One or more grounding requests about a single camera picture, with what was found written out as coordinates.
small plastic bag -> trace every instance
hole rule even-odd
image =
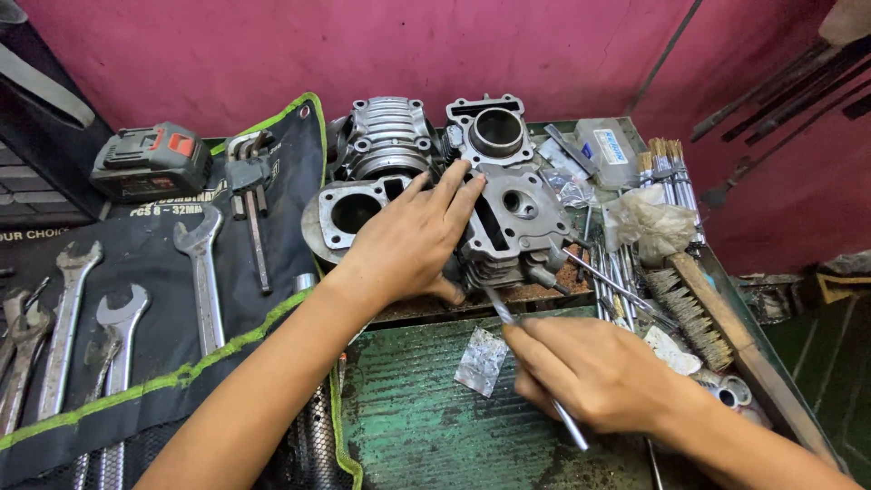
[[[545,182],[557,194],[563,206],[596,208],[599,205],[596,189],[586,180],[562,168],[548,168],[540,172]]]
[[[667,255],[686,249],[696,234],[696,212],[665,204],[661,184],[632,189],[604,209],[605,249],[638,242],[638,256],[645,267],[662,267]]]

black tool roll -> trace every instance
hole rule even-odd
[[[177,221],[185,223],[188,230],[202,221],[198,198],[115,208],[105,222],[14,250],[17,274],[10,286],[33,290],[50,276],[51,282],[39,298],[40,304],[50,309],[57,305],[63,288],[63,277],[55,265],[63,247],[76,242],[78,253],[83,254],[99,240],[105,257],[86,279],[63,413],[35,424],[46,344],[30,382],[21,428],[0,439],[1,488],[71,488],[75,460],[88,452],[93,453],[84,487],[94,487],[99,450],[125,439],[124,488],[132,487],[186,417],[299,302],[302,295],[291,297],[294,277],[316,272],[302,239],[300,218],[323,178],[320,102],[313,94],[305,94],[282,114],[257,127],[269,129],[276,137],[269,147],[274,176],[266,189],[270,212],[261,219],[272,295],[260,293],[247,223],[234,221],[230,214],[223,146],[215,148],[212,181],[200,195],[211,199],[225,218],[213,248],[225,349],[201,359],[192,264],[172,240]],[[86,359],[105,340],[95,318],[100,299],[108,295],[109,306],[120,308],[129,301],[134,282],[151,294],[152,304],[134,335],[132,388],[83,408],[99,369],[86,365]],[[286,447],[279,448],[276,458],[280,461],[271,462],[269,467],[275,476],[261,478],[266,487],[276,483],[285,487],[292,481],[288,475],[297,473],[283,467],[299,463],[288,456]],[[352,481],[350,474],[342,474],[342,487],[350,488]]]

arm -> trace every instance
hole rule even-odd
[[[645,432],[681,451],[726,488],[860,487],[816,456],[726,408],[660,361],[640,338],[594,319],[504,327],[517,392],[557,415],[558,399],[599,432]]]
[[[484,180],[463,185],[458,161],[433,191],[419,175],[360,230],[341,264],[209,395],[137,488],[249,488],[363,325],[388,304],[435,294],[461,303],[441,274]]]

screwdriver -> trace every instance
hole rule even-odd
[[[499,319],[502,320],[503,323],[507,325],[511,325],[513,327],[517,327],[517,322],[514,321],[514,317],[511,316],[511,313],[508,311],[508,307],[505,306],[505,303],[502,302],[502,299],[499,295],[493,290],[493,288],[484,287],[484,292],[487,293],[487,296],[490,297],[490,301],[493,303],[493,308],[496,309],[496,313],[499,315]],[[569,434],[571,434],[571,438],[575,440],[575,444],[580,448],[581,451],[586,451],[590,449],[590,445],[587,444],[587,440],[584,439],[584,435],[581,433],[581,430],[577,428],[577,424],[575,423],[575,419],[569,415],[569,413],[563,408],[562,405],[554,398],[551,398],[550,401],[553,403],[553,407],[557,409],[557,413],[559,413],[559,418],[563,420],[565,423],[565,427],[569,429]]]

